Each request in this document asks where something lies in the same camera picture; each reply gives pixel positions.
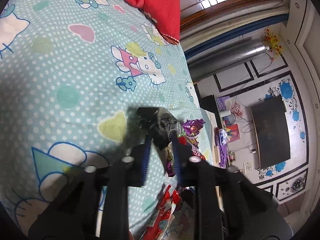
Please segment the red coral decoration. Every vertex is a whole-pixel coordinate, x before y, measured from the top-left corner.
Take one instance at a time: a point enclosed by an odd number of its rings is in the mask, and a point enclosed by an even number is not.
[[[230,112],[236,115],[239,118],[243,118],[243,111],[241,110],[241,106],[238,102],[234,102],[231,105]]]

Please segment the tv screen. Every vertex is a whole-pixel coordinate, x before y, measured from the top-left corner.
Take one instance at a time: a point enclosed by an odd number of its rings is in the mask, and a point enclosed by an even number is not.
[[[271,98],[250,109],[257,136],[260,169],[289,160],[289,132],[282,97]]]

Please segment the television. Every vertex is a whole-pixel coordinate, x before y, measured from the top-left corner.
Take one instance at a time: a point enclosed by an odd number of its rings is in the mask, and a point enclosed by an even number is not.
[[[250,108],[256,132],[260,169],[290,159],[290,141],[282,96]]]

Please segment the bed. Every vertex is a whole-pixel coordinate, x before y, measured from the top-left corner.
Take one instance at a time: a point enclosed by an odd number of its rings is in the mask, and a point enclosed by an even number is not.
[[[123,0],[8,1],[0,15],[0,200],[23,233],[70,170],[107,166],[138,143],[130,123],[140,106],[201,118],[181,46],[168,44],[143,12]],[[205,131],[199,142],[212,163]],[[163,185],[176,185],[154,146],[148,166],[145,187],[129,190],[135,237]],[[181,223],[171,232],[186,231]]]

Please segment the wooden window frame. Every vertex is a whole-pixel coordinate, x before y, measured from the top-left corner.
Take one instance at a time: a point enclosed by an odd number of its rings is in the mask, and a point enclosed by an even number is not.
[[[228,12],[261,1],[266,0],[226,0],[224,2],[215,4],[214,6],[210,6],[206,9],[198,11],[181,20],[180,32],[185,31],[186,29],[195,26],[209,18],[215,17],[221,13]]]

